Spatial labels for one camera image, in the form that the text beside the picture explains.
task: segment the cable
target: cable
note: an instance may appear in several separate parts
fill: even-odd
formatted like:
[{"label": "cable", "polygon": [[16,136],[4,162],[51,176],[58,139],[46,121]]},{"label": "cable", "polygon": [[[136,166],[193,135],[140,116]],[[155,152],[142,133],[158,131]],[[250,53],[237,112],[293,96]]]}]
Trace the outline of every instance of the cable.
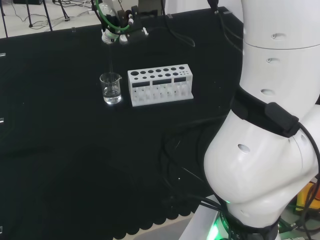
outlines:
[{"label": "cable", "polygon": [[167,28],[167,30],[169,31],[169,33],[174,37],[176,38],[177,40],[180,40],[181,42],[191,46],[191,47],[195,47],[196,46],[196,43],[195,41],[191,38],[191,37],[188,37],[188,36],[185,36],[185,35],[182,35],[180,33],[177,33],[173,30],[171,30],[171,28],[169,27],[169,24],[168,24],[168,20],[167,20],[167,15],[166,15],[166,10],[165,10],[165,3],[164,3],[164,0],[160,0],[161,1],[161,11],[162,11],[162,15],[163,15],[163,19],[164,19],[164,23],[165,23],[165,26]]},{"label": "cable", "polygon": [[204,206],[204,207],[206,207],[206,208],[208,208],[208,209],[212,209],[212,210],[216,210],[216,211],[218,211],[218,212],[221,212],[221,210],[218,209],[218,208],[216,208],[215,206],[211,206],[211,205],[206,204],[206,203],[203,203],[203,202],[200,202],[199,205]]},{"label": "cable", "polygon": [[89,3],[89,1],[88,1],[88,2],[83,2],[83,3],[81,3],[81,4],[75,4],[75,3],[72,3],[72,2],[70,2],[70,3],[65,3],[65,1],[62,1],[62,5],[64,4],[64,5],[63,5],[64,8],[82,6],[83,4],[86,4],[86,3]]},{"label": "cable", "polygon": [[[310,134],[310,132],[305,128],[305,126],[302,123],[299,123],[299,126],[300,126],[301,130],[304,132],[304,134],[307,136],[307,138],[309,139],[309,141],[310,141],[310,143],[311,143],[311,145],[312,145],[312,147],[314,149],[314,152],[315,152],[315,155],[316,155],[316,159],[317,159],[317,162],[318,162],[318,174],[319,174],[320,173],[320,152],[319,152],[319,148],[317,146],[317,143],[314,140],[314,138],[312,137],[312,135]],[[313,200],[316,198],[316,196],[318,194],[319,187],[320,187],[320,181],[318,180],[318,181],[316,181],[316,185],[315,185],[314,191],[313,191],[313,193],[311,195],[311,198],[309,199],[309,197],[307,197],[307,199],[306,199],[306,203],[305,203],[305,206],[304,206],[305,209],[302,210],[302,215],[301,215],[303,228],[304,228],[305,233],[308,236],[309,240],[312,240],[312,238],[310,236],[309,230],[306,227],[305,217],[306,217],[306,215],[308,213],[309,207],[311,206]]]},{"label": "cable", "polygon": [[[30,14],[30,16],[32,16],[32,15],[36,15],[36,16],[43,16],[43,17],[45,17],[45,18],[47,18],[47,16],[46,15],[41,15],[41,14],[36,14],[36,13],[34,13],[34,14]],[[26,20],[27,20],[27,18],[28,18],[29,16],[26,16],[25,17],[25,19],[22,21],[22,22],[25,22]]]},{"label": "cable", "polygon": [[[87,13],[87,12],[89,12],[90,10],[87,10],[87,11],[84,11],[84,12],[81,12],[81,13],[79,13],[77,16],[70,16],[70,18],[76,18],[76,17],[78,17],[78,16],[80,16],[80,15],[82,15],[82,14],[84,14],[84,13]],[[64,18],[65,16],[61,16],[61,17],[58,17],[58,18],[55,18],[55,19],[52,19],[52,21],[55,21],[55,20],[59,20],[59,19],[62,19],[62,18]],[[45,27],[48,27],[49,25],[48,25],[48,20],[44,20],[44,21],[36,21],[36,22],[34,22],[32,25],[34,25],[34,24],[36,24],[36,23],[40,23],[40,22],[47,22],[47,24],[46,25],[44,25],[44,26],[42,26],[42,27],[39,27],[39,28],[34,28],[34,27],[30,27],[31,29],[34,29],[34,30],[39,30],[39,29],[43,29],[43,28],[45,28]]]},{"label": "cable", "polygon": [[15,14],[18,18],[20,18],[22,22],[24,22],[24,21],[22,20],[22,18],[17,15],[16,9],[15,9],[15,6],[14,6],[14,0],[11,0],[11,5],[12,5],[12,7],[13,7],[14,14]]},{"label": "cable", "polygon": [[230,28],[228,28],[228,27],[225,25],[225,22],[224,22],[224,20],[223,20],[223,18],[222,18],[221,13],[219,13],[219,14],[217,14],[217,15],[218,15],[218,17],[219,17],[219,19],[220,19],[220,21],[221,21],[221,24],[223,25],[223,28],[224,28],[225,30],[227,30],[227,31],[228,31],[232,36],[234,36],[235,38],[237,38],[237,39],[239,39],[239,40],[243,40],[242,37],[240,37],[240,36],[238,36],[237,34],[235,34],[233,31],[230,30]]},{"label": "cable", "polygon": [[227,36],[226,31],[225,31],[225,25],[224,25],[224,22],[223,22],[222,17],[220,16],[219,11],[218,11],[216,14],[217,14],[218,17],[220,18],[222,32],[223,32],[223,35],[224,35],[225,39],[227,40],[227,42],[228,42],[232,47],[234,47],[235,49],[237,49],[240,53],[243,53],[243,51],[242,51],[237,45],[235,45],[235,44],[229,39],[229,37]]}]

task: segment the floor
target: floor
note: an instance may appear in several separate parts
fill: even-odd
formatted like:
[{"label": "floor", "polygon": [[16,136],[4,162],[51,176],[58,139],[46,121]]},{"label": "floor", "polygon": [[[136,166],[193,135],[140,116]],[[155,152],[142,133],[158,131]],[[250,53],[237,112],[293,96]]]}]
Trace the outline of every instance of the floor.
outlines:
[{"label": "floor", "polygon": [[[76,4],[81,6],[65,7],[65,11],[71,18],[65,21],[62,9],[59,5],[54,4],[51,0],[46,1],[52,29],[54,31],[61,29],[70,29],[72,27],[84,27],[100,24],[97,16],[91,10],[90,4],[83,5],[84,0],[77,0]],[[29,28],[29,19],[27,7],[25,4],[14,4],[12,0],[2,0],[4,20],[9,37],[48,32],[50,31],[44,5],[29,5],[31,22],[33,28]],[[157,9],[160,11],[161,5],[159,0],[139,0],[139,8],[141,11],[151,11]],[[6,33],[3,20],[0,18],[0,38],[5,38]]]}]

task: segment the hole on robot arm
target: hole on robot arm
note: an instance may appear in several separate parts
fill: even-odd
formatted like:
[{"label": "hole on robot arm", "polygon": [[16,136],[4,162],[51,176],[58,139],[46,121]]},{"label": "hole on robot arm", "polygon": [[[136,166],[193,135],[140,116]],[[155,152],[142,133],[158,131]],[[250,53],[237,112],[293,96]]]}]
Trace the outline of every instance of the hole on robot arm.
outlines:
[{"label": "hole on robot arm", "polygon": [[243,144],[238,144],[238,148],[244,153],[248,154],[250,153],[250,148]]}]

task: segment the robotic arm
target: robotic arm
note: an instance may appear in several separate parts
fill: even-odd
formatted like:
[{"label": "robotic arm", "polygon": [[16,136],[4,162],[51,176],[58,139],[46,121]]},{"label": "robotic arm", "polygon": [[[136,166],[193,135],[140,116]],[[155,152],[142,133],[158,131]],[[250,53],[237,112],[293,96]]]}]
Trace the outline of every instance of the robotic arm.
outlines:
[{"label": "robotic arm", "polygon": [[122,0],[103,0],[101,3],[95,0],[104,43],[109,45],[119,38],[119,42],[125,45],[148,36],[146,28],[142,27],[140,21],[138,0],[131,1],[131,4],[134,3],[136,5],[129,6],[128,2],[124,5]]},{"label": "robotic arm", "polygon": [[[274,128],[264,107],[277,103],[301,119],[320,146],[320,106],[315,105],[320,94],[320,1],[241,1],[243,65],[236,104],[206,151],[204,169],[228,212],[258,230],[275,226],[286,205],[318,174],[305,132],[286,135]],[[221,222],[218,226],[228,238]],[[280,237],[275,232],[269,239]]]}]

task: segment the black fabric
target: black fabric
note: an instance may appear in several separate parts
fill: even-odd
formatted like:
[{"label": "black fabric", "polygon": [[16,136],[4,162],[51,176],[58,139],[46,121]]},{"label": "black fabric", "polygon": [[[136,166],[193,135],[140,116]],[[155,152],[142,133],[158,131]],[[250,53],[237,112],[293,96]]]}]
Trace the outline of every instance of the black fabric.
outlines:
[{"label": "black fabric", "polygon": [[246,92],[240,85],[231,102],[231,110],[243,120],[271,133],[290,138],[299,127],[299,119],[275,102],[265,103]]},{"label": "black fabric", "polygon": [[[242,32],[233,15],[224,19]],[[6,53],[0,58],[0,226],[6,239],[121,239],[197,208],[163,204],[170,193],[157,172],[161,135],[177,124],[226,114],[242,56],[209,9],[169,21],[196,47],[155,28],[164,26],[161,17],[145,19],[153,28],[145,41],[111,46],[113,70],[123,77],[123,99],[115,106],[105,104],[99,82],[109,71],[100,25],[0,39]],[[193,73],[193,100],[132,107],[128,70],[178,64],[189,64]],[[187,138],[176,161],[200,175],[197,132]],[[179,188],[208,194],[187,173],[170,173]]]}]

